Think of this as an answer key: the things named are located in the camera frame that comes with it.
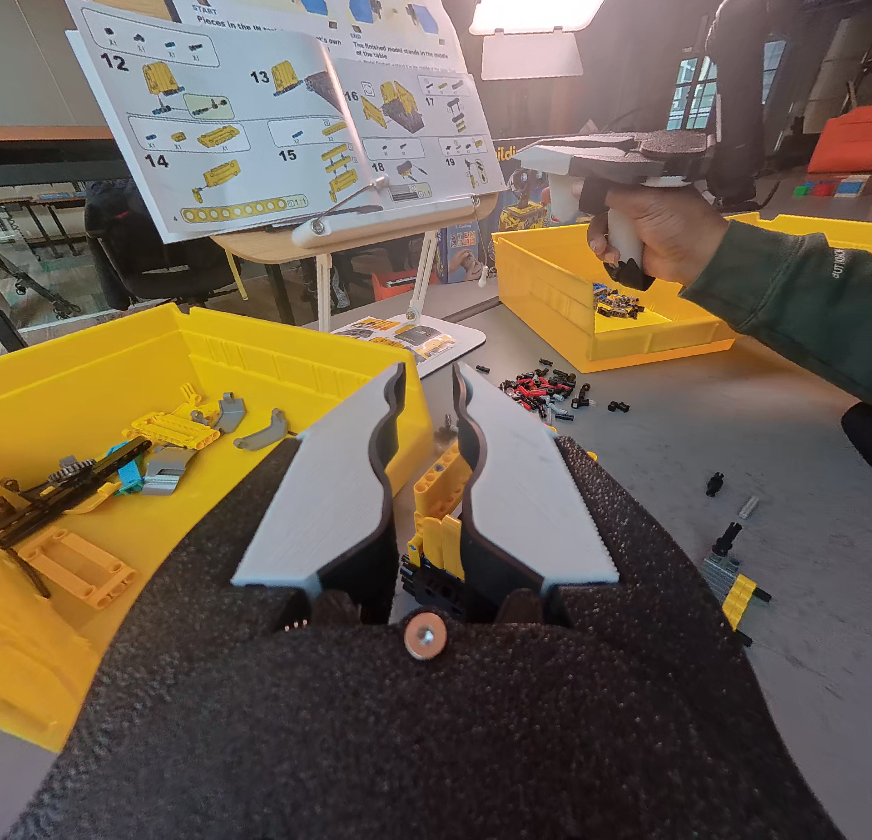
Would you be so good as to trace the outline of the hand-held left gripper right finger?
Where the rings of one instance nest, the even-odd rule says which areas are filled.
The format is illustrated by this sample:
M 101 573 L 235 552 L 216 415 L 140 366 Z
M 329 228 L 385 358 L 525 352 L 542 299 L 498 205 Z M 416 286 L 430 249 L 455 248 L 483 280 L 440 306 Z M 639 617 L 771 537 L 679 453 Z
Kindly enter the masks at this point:
M 461 457 L 465 620 L 496 621 L 506 598 L 532 593 L 550 612 L 559 587 L 614 586 L 619 572 L 558 435 L 465 362 L 452 368 Z

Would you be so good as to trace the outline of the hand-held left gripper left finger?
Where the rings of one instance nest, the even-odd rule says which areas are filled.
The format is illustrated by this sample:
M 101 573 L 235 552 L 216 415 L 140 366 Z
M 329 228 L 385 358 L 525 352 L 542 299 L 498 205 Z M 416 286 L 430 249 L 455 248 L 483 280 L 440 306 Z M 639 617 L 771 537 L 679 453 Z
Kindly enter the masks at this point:
M 234 586 L 341 591 L 366 624 L 391 615 L 398 548 L 387 466 L 398 453 L 406 365 L 388 366 L 296 438 Z

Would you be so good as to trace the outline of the heap of grey yellow lego parts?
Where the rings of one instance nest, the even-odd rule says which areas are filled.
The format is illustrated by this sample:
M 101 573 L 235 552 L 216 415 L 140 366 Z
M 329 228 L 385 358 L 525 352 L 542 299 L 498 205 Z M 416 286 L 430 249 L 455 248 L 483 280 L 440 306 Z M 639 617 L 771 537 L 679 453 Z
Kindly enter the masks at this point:
M 636 320 L 645 311 L 638 298 L 602 283 L 593 284 L 593 297 L 595 312 L 606 318 Z

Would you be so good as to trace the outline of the instruction booklet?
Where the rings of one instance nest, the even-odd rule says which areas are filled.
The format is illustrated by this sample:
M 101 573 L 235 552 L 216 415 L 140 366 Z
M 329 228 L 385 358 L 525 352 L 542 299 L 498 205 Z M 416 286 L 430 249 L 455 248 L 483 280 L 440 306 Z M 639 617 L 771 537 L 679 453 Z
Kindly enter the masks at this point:
M 442 0 L 64 0 L 165 244 L 506 189 Z

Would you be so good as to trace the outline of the paned window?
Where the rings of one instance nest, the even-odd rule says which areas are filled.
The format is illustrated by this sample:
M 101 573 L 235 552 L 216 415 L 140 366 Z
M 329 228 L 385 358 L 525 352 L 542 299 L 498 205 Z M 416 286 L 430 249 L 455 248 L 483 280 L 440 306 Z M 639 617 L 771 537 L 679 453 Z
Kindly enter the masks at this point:
M 769 94 L 779 70 L 779 65 L 786 46 L 787 41 L 785 39 L 768 40 L 764 44 L 764 67 L 762 71 L 761 93 L 761 103 L 763 105 L 768 103 Z
M 667 130 L 704 131 L 717 95 L 717 67 L 708 56 L 682 60 Z

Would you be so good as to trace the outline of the yellow lego frame assembly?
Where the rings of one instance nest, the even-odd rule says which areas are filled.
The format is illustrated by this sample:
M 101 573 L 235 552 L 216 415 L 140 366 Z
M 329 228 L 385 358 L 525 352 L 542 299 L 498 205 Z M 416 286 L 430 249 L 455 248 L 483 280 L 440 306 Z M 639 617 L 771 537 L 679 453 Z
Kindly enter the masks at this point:
M 181 404 L 170 412 L 152 411 L 133 420 L 122 430 L 126 440 L 147 439 L 153 446 L 172 446 L 189 451 L 202 451 L 217 441 L 221 432 L 216 428 L 220 406 L 198 393 L 193 385 L 180 386 Z

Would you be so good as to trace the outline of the orange lego frame panel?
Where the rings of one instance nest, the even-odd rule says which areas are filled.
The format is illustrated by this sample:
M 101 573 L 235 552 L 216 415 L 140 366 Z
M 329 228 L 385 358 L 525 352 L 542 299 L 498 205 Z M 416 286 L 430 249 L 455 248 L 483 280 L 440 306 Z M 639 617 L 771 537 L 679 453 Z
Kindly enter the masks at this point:
M 49 527 L 16 547 L 39 574 L 95 611 L 120 597 L 138 573 L 96 544 L 69 529 Z

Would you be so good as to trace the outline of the white wooden book stand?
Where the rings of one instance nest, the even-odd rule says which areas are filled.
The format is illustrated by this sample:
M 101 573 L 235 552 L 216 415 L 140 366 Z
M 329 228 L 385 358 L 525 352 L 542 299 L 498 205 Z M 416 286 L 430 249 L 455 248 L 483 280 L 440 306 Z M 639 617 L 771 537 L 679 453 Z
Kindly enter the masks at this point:
M 438 232 L 448 225 L 478 221 L 486 217 L 496 203 L 496 194 L 464 195 L 415 207 L 410 202 L 403 202 L 395 210 L 366 214 L 342 214 L 334 211 L 294 228 L 281 228 L 275 232 L 249 229 L 213 235 L 212 239 L 226 252 L 246 261 L 263 264 L 267 270 L 277 269 L 279 265 L 293 260 L 314 258 L 317 277 L 317 328 L 320 332 L 329 333 L 332 329 L 330 289 L 333 253 L 395 237 L 424 233 L 421 264 L 405 319 L 414 324 L 439 329 L 454 340 L 451 349 L 419 364 L 419 376 L 425 378 L 453 360 L 472 352 L 486 341 L 484 333 L 468 329 L 457 322 L 424 314 Z

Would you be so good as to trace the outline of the orange cushion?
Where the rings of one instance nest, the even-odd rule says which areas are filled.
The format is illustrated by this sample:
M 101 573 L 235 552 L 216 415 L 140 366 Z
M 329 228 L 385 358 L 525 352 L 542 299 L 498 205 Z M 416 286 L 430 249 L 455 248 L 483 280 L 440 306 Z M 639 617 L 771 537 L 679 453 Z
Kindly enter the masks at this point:
M 871 105 L 857 106 L 831 118 L 814 148 L 809 174 L 869 174 L 871 172 Z

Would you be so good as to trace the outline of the black lego beam with gears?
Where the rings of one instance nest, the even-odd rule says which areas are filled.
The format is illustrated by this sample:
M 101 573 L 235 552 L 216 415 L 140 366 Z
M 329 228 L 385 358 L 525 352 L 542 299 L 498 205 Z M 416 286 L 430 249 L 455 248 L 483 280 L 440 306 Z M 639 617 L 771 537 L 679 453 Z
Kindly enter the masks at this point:
M 62 514 L 95 495 L 126 464 L 147 453 L 152 442 L 137 437 L 102 459 L 68 465 L 38 486 L 25 490 L 25 507 L 2 518 L 1 547 L 10 551 Z

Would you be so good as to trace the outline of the grey yellow lego subassembly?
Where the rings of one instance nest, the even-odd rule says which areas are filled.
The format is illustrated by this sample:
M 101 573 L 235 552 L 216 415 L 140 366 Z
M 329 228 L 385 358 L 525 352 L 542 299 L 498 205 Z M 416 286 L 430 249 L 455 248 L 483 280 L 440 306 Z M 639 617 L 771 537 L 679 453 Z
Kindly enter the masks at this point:
M 701 563 L 700 572 L 730 627 L 743 647 L 747 648 L 753 644 L 753 640 L 739 629 L 739 624 L 752 601 L 769 604 L 772 596 L 739 570 L 740 562 L 733 556 L 732 551 L 741 530 L 742 526 L 738 522 L 731 522 L 727 526 Z

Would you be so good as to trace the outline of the black office chair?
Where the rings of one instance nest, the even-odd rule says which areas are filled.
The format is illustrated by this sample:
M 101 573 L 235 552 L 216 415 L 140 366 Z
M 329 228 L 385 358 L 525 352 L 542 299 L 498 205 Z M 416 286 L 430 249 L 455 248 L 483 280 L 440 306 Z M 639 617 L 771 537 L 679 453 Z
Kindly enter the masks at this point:
M 225 250 L 210 238 L 162 242 L 131 178 L 84 183 L 84 233 L 116 311 L 146 301 L 202 306 L 235 286 Z

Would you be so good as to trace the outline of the grey curved lego piece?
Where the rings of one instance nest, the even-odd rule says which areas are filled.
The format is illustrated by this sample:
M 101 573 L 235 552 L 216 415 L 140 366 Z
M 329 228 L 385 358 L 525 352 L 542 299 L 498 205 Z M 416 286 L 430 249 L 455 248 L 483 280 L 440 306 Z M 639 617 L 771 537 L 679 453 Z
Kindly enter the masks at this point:
M 234 439 L 234 447 L 247 452 L 256 452 L 281 442 L 289 433 L 288 421 L 279 408 L 272 410 L 266 427 L 247 436 Z

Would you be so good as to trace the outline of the pile of small lego pins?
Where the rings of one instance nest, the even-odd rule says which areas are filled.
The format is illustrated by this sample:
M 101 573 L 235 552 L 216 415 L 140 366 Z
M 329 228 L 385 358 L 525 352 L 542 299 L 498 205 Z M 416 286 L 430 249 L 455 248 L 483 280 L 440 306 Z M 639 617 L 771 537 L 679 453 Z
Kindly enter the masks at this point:
M 589 383 L 579 384 L 576 373 L 556 368 L 547 359 L 532 370 L 504 378 L 496 389 L 554 434 L 572 424 L 578 412 L 595 406 Z

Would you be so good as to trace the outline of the yellow curved lego panel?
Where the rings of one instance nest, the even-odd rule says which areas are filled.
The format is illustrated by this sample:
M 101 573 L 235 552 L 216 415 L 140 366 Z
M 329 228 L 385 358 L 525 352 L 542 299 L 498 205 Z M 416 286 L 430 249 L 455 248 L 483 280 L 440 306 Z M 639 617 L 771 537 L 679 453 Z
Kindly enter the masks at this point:
M 83 516 L 96 510 L 100 505 L 118 494 L 122 488 L 121 481 L 104 483 L 93 495 L 85 498 L 64 512 L 65 516 Z

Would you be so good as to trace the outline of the black lego axle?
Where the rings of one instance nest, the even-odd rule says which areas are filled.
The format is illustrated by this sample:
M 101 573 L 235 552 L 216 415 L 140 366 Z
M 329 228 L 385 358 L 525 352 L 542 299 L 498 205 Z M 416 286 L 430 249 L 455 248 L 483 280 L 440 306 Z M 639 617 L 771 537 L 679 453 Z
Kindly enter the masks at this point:
M 38 571 L 33 568 L 31 564 L 22 559 L 19 554 L 14 549 L 7 549 L 7 553 L 10 555 L 12 560 L 16 562 L 19 569 L 22 573 L 25 574 L 28 581 L 33 585 L 37 593 L 46 599 L 51 598 L 50 590 L 45 584 L 44 580 L 40 577 Z

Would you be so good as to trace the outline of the yellow black lego model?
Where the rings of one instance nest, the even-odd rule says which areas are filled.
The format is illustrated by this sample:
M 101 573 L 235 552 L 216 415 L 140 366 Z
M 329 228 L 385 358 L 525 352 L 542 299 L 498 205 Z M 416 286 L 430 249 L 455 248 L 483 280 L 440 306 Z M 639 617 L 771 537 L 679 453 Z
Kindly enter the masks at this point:
M 578 485 L 566 445 L 573 439 L 557 435 L 558 446 Z M 400 562 L 401 584 L 409 595 L 421 606 L 437 607 L 464 623 L 473 623 L 465 620 L 465 575 L 460 554 L 461 502 L 471 473 L 455 441 L 415 483 L 414 532 Z

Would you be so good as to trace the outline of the brown wooden desk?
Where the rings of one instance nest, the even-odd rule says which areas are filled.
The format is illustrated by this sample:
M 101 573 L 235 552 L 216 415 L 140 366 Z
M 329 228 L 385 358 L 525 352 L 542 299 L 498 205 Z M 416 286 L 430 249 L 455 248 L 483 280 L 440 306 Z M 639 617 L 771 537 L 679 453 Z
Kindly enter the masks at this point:
M 2 142 L 113 140 L 106 126 L 1 126 Z

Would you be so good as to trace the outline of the folded leaflet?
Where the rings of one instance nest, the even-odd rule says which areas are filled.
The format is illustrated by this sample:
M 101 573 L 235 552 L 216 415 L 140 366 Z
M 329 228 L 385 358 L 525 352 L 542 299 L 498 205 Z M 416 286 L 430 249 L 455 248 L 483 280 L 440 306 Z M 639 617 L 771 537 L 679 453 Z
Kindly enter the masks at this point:
M 418 364 L 451 352 L 459 343 L 449 333 L 405 319 L 365 317 L 344 325 L 332 334 L 409 351 Z

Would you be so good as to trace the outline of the yellow plastic bin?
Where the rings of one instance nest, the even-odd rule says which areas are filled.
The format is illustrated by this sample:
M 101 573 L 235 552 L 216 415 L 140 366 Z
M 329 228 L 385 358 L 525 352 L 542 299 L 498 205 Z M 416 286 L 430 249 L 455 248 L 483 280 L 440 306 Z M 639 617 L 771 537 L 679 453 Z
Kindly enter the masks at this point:
M 587 225 L 494 236 L 500 300 L 582 373 L 642 366 L 729 350 L 738 337 L 724 321 L 684 300 L 677 283 L 645 292 L 619 287 L 590 250 Z M 636 319 L 595 307 L 596 284 L 638 297 Z
M 772 220 L 757 212 L 732 214 L 726 217 L 757 228 L 789 235 L 822 234 L 830 246 L 838 249 L 859 249 L 871 252 L 871 222 L 844 221 L 804 215 L 779 214 Z
M 394 361 L 385 345 L 220 311 L 165 305 L 2 356 L 1 474 L 41 483 L 61 459 L 98 458 L 152 412 L 180 411 L 188 391 L 207 407 L 224 393 L 246 408 L 238 435 L 281 410 L 310 426 Z M 94 609 L 57 584 L 40 596 L 2 553 L 2 730 L 57 753 L 78 718 L 99 661 L 167 555 L 266 456 L 231 438 L 197 453 L 169 497 L 106 499 L 56 524 L 137 572 L 110 606 Z

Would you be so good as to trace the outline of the black mesh chair back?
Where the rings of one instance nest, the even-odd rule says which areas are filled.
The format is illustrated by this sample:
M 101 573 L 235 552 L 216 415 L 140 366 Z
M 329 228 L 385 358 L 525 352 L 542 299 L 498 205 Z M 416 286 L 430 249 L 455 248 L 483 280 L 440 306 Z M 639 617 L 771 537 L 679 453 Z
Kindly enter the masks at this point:
M 872 407 L 859 401 L 845 411 L 841 419 L 842 431 L 857 453 L 872 465 Z

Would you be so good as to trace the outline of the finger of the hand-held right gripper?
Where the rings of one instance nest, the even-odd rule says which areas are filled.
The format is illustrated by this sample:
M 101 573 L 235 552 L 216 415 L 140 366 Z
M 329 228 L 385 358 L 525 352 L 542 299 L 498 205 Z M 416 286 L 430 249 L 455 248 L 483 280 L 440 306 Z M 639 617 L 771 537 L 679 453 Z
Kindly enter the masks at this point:
M 637 141 L 541 141 L 521 149 L 525 169 L 574 178 L 645 180 L 664 175 L 664 162 L 644 156 Z
M 593 151 L 601 148 L 637 151 L 639 143 L 640 138 L 637 134 L 585 134 L 542 139 L 538 142 L 538 146 L 556 148 L 558 151 Z

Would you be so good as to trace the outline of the blue toy kit box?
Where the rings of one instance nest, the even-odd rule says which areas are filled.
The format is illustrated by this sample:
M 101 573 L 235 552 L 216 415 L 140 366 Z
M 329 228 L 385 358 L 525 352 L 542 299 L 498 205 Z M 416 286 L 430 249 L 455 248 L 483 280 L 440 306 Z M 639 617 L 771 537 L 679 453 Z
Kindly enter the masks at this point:
M 455 224 L 439 231 L 433 272 L 441 284 L 480 282 L 482 274 L 494 278 L 495 236 L 503 232 L 548 227 L 550 203 L 542 198 L 548 176 L 525 169 L 518 152 L 542 137 L 497 139 L 495 154 L 507 188 L 498 194 L 494 209 L 483 219 Z

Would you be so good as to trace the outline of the person's right hand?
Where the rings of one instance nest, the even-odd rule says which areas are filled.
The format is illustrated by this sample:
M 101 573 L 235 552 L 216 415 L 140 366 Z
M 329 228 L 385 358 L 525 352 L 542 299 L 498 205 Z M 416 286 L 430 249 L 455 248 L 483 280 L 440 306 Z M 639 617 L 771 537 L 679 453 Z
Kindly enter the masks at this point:
M 697 280 L 728 229 L 728 220 L 694 185 L 614 184 L 606 192 L 605 205 L 631 222 L 644 245 L 644 274 L 682 287 Z

